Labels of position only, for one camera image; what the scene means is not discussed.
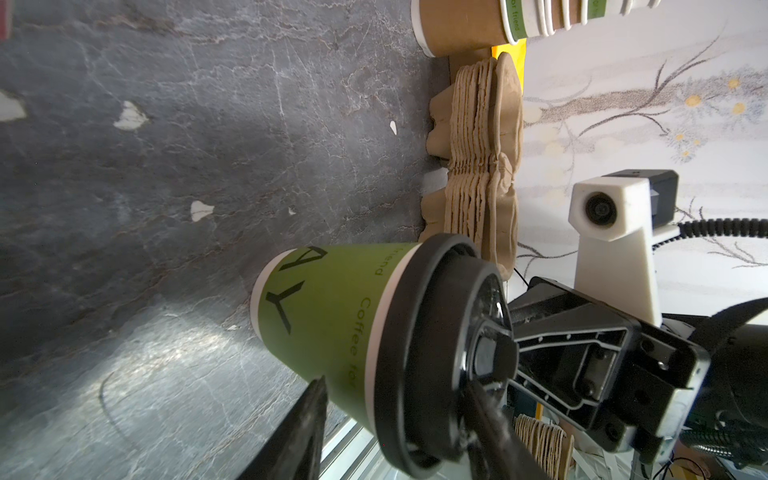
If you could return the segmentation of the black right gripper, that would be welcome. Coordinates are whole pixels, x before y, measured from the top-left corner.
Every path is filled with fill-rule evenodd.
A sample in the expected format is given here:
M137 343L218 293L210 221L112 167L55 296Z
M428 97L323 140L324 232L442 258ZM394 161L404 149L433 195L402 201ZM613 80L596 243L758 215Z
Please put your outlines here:
M709 369L705 349L548 278L533 277L508 311L516 390L608 452L669 457ZM622 365L623 420L611 406Z

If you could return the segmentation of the stack of paper cups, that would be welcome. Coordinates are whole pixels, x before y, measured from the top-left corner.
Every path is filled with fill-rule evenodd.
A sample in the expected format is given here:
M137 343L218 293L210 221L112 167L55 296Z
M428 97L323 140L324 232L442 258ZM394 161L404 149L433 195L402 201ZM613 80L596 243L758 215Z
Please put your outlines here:
M652 0L412 0L411 22L425 55L447 57L627 16Z

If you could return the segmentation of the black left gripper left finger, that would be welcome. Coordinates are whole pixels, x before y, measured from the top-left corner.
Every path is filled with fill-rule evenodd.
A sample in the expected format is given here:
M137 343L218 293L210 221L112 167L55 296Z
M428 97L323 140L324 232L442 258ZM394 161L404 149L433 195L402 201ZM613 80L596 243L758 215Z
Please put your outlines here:
M312 380L237 480L319 479L327 406L325 378Z

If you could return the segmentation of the stack of pulp cup carriers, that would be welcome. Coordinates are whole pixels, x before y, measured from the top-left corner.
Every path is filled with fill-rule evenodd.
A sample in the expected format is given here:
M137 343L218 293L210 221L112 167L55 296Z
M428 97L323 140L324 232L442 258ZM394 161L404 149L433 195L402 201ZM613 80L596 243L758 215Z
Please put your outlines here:
M447 183L423 196L419 239L464 235L504 280L517 259L514 182L522 157L522 93L514 59L503 52L461 67L429 104L433 128L426 149L444 162Z

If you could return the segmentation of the black cup lid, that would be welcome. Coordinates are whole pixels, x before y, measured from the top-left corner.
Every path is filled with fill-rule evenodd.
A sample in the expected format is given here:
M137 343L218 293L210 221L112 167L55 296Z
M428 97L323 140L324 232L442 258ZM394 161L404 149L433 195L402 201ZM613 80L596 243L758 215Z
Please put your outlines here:
M461 391L503 387L514 367L512 322L495 264L461 235L416 246L396 280L375 355L372 418L385 459L418 479L466 450Z

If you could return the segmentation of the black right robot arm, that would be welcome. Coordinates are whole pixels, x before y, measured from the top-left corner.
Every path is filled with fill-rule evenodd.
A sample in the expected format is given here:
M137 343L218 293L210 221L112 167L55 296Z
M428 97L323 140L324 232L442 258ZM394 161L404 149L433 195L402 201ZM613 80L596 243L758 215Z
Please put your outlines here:
M534 278L512 302L494 370L609 452L666 459L677 441L738 465L767 460L765 299L661 325L653 225L587 219L577 287Z

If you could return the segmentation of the yellow paper napkins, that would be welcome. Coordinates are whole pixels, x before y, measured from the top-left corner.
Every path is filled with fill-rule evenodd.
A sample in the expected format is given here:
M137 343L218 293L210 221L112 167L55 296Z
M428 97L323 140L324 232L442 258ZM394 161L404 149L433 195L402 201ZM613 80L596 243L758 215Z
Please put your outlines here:
M499 59L503 53L507 53L511 56L515 65L521 89L524 89L527 40L521 39L514 44L498 45L491 48L491 54L495 59Z

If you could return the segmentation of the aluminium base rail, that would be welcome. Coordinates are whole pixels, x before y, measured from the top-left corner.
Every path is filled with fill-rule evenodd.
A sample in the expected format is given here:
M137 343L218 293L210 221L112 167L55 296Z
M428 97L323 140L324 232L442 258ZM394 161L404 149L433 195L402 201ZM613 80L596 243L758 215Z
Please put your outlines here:
M630 452L612 454L553 417L521 415L513 426L554 479L765 479L767 435L756 431L685 430L670 458L644 465ZM347 422L323 448L322 479L407 479L391 466L373 435Z

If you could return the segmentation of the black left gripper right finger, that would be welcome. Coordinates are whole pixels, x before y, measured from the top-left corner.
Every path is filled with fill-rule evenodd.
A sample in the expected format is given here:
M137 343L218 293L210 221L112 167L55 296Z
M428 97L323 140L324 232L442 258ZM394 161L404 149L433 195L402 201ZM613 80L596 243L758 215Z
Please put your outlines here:
M472 380L463 388L461 413L469 433L472 479L549 479L479 381Z

